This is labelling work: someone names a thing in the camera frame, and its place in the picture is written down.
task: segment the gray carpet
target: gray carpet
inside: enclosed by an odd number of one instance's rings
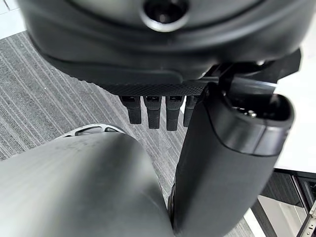
[[[166,131],[165,108],[159,130],[149,130],[146,110],[142,125],[130,125],[117,96],[78,81],[46,63],[26,33],[0,40],[0,160],[48,142],[90,123],[122,127],[147,150],[163,189],[170,192],[186,129]],[[227,236],[252,237],[245,220]]]

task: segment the screw hole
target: screw hole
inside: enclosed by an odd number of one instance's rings
[[[146,15],[159,23],[170,24],[180,20],[188,10],[183,0],[150,0],[144,5]]]

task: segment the black plastic housing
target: black plastic housing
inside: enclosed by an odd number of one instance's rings
[[[133,96],[195,95],[197,88],[186,82],[213,65],[284,57],[298,49],[315,5],[188,0],[187,24],[160,33],[142,23],[139,0],[104,1],[108,11],[102,14],[70,0],[18,2],[34,45],[51,64],[111,93]]]
[[[181,237],[222,237],[239,222],[268,181],[294,120],[282,96],[269,111],[274,120],[235,110],[215,84],[203,94],[188,127],[169,205]]]

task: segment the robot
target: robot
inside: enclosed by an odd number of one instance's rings
[[[0,183],[1,211],[21,206],[4,236],[227,234],[264,188],[294,121],[274,89],[299,70],[315,1],[18,2],[45,60],[119,96],[132,124],[142,122],[142,97],[149,129],[159,129],[165,97],[167,130],[177,130],[186,97],[188,130],[167,207],[148,155],[116,126],[82,127],[4,161],[0,180],[12,185]]]

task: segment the textured black surface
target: textured black surface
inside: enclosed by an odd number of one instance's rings
[[[290,205],[303,207],[289,174],[274,172],[261,195]]]

